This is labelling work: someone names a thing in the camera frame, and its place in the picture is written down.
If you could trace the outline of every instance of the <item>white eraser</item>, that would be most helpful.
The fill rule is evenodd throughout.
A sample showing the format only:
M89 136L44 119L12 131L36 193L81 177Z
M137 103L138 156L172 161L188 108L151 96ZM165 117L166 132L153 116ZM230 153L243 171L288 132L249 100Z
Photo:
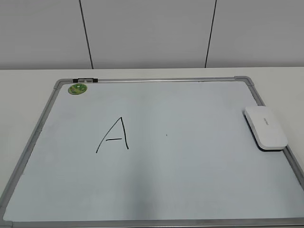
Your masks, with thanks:
M244 113L261 149L279 151L287 146L287 137L280 123L268 107L246 107Z

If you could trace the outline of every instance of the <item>green sticker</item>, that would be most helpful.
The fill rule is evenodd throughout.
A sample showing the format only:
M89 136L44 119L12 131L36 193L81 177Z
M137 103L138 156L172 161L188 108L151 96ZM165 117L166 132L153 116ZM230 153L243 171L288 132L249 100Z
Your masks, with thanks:
M74 84L74 85L70 86L67 91L71 95L79 95L79 94L83 94L86 90L87 90L87 87L85 84Z

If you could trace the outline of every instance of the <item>white wall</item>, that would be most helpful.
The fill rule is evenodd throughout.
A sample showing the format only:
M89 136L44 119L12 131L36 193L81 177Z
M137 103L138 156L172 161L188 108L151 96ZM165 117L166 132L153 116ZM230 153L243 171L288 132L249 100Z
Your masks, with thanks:
M90 69L78 0L0 0L0 69Z
M203 67L214 0L82 0L94 68Z
M216 0L81 0L94 67L204 67ZM0 69L88 69L79 0L0 0ZM304 0L217 0L207 67L304 66Z
M218 0L207 67L250 66L304 66L304 0Z

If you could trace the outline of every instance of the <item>table surface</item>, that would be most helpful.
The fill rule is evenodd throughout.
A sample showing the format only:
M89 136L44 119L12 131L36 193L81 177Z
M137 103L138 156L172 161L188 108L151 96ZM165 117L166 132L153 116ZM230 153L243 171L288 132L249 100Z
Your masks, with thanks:
M0 192L42 113L55 82L62 78L178 78L249 76L276 114L289 145L304 167L304 67L2 70L0 79Z

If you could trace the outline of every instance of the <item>whiteboard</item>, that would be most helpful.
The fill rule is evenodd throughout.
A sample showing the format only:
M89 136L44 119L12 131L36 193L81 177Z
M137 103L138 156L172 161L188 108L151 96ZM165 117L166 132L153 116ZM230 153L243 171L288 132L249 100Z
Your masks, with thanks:
M4 220L304 217L285 155L254 142L244 82L86 85L60 89Z

